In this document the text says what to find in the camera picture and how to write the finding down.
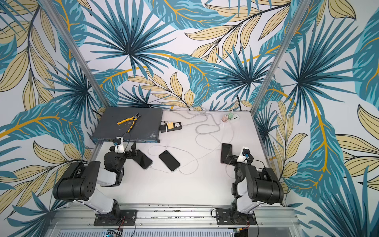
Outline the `mint case phone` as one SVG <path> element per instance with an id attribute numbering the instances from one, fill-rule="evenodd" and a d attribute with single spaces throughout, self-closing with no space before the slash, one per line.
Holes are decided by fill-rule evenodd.
<path id="1" fill-rule="evenodd" d="M 146 156 L 142 151 L 137 150 L 136 155 L 132 157 L 132 159 L 143 169 L 148 169 L 152 164 L 153 161 Z"/>

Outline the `light blue case phone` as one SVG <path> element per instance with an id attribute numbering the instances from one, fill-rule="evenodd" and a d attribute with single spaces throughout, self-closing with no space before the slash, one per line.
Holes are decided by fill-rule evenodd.
<path id="1" fill-rule="evenodd" d="M 171 172 L 174 172 L 180 167 L 180 163 L 174 158 L 169 151 L 164 151 L 159 155 L 160 160 L 168 167 Z"/>

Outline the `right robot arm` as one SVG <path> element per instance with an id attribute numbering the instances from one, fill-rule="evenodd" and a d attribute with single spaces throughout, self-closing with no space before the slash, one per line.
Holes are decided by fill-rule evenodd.
<path id="1" fill-rule="evenodd" d="M 264 204 L 281 203 L 284 190 L 273 169 L 256 168 L 248 148 L 242 148 L 239 155 L 233 154 L 233 146 L 223 143 L 221 163 L 234 167 L 235 181 L 232 183 L 234 201 L 228 209 L 217 209 L 219 225 L 255 224 L 254 211 Z"/>

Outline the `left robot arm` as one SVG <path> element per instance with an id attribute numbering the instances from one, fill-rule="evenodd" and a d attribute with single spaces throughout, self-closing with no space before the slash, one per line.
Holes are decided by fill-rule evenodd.
<path id="1" fill-rule="evenodd" d="M 77 201 L 95 211 L 94 226 L 133 226 L 137 210 L 121 209 L 116 199 L 103 194 L 101 187 L 118 187 L 124 176 L 127 159 L 136 157 L 136 144 L 129 151 L 124 144 L 110 147 L 104 156 L 104 168 L 99 161 L 74 163 L 67 168 L 53 188 L 54 198 Z"/>

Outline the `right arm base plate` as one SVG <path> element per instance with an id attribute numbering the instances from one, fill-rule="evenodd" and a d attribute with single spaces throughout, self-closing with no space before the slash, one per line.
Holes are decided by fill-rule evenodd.
<path id="1" fill-rule="evenodd" d="M 255 215 L 232 211 L 231 208 L 214 208 L 211 216 L 216 219 L 219 226 L 256 225 Z"/>

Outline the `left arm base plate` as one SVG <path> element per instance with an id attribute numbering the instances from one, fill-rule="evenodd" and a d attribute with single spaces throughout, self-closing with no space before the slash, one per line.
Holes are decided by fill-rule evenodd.
<path id="1" fill-rule="evenodd" d="M 96 214 L 94 226 L 110 227 L 110 226 L 134 226 L 137 217 L 136 209 L 120 210 L 118 214 Z"/>

